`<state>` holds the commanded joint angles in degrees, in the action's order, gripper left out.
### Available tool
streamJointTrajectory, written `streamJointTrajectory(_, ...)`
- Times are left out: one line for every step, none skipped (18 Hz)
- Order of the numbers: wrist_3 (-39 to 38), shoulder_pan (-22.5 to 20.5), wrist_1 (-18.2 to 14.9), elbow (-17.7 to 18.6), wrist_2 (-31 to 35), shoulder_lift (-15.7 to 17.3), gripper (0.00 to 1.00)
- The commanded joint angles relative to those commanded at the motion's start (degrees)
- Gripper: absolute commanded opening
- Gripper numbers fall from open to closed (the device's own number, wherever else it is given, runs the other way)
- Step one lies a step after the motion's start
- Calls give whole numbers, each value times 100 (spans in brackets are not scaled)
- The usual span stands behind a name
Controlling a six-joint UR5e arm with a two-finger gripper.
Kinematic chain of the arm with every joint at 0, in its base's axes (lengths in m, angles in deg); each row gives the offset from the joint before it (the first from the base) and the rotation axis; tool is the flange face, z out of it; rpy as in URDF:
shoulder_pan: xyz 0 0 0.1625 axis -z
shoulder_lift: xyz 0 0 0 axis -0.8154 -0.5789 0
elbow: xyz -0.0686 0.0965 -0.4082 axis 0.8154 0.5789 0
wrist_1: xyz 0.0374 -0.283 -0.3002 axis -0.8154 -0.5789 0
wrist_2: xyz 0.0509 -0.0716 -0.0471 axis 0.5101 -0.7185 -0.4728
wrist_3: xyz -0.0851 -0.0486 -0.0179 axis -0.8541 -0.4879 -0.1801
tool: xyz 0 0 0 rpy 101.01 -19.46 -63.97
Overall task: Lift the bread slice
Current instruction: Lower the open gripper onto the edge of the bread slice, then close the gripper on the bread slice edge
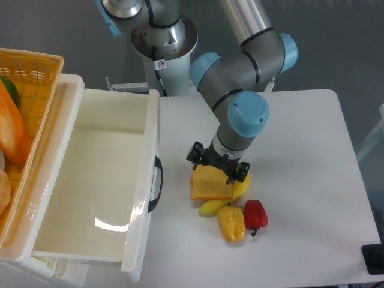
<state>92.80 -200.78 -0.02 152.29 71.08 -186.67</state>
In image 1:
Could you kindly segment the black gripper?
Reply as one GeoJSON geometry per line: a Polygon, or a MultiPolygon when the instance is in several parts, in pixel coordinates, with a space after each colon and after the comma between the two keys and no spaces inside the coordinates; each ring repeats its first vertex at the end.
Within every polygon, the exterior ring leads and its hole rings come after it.
{"type": "Polygon", "coordinates": [[[230,158],[229,154],[221,156],[212,146],[206,149],[198,141],[194,142],[190,148],[186,160],[192,163],[193,171],[199,165],[210,165],[222,170],[227,176],[227,185],[232,181],[243,183],[250,169],[250,163],[239,162],[240,158],[230,158]]]}

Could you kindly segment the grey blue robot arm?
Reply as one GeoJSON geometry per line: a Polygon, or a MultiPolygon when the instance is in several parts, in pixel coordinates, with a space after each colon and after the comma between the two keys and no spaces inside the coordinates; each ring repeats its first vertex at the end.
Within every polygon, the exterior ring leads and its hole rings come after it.
{"type": "Polygon", "coordinates": [[[112,35],[131,37],[148,88],[176,96],[194,85],[218,119],[210,145],[194,143],[187,160],[243,182],[250,165],[241,157],[269,117],[266,100],[254,88],[295,64],[294,39],[275,32],[260,1],[222,1],[241,52],[230,59],[209,52],[190,61],[197,29],[181,14],[179,1],[97,1],[96,6],[112,35]]]}

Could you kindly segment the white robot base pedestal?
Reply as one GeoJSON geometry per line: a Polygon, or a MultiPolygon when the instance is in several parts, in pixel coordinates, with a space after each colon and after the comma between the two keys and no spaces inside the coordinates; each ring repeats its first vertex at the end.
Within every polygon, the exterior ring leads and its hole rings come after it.
{"type": "Polygon", "coordinates": [[[136,52],[142,57],[148,88],[161,96],[186,96],[190,89],[190,54],[198,41],[197,29],[181,15],[170,27],[147,24],[131,33],[136,52]]]}

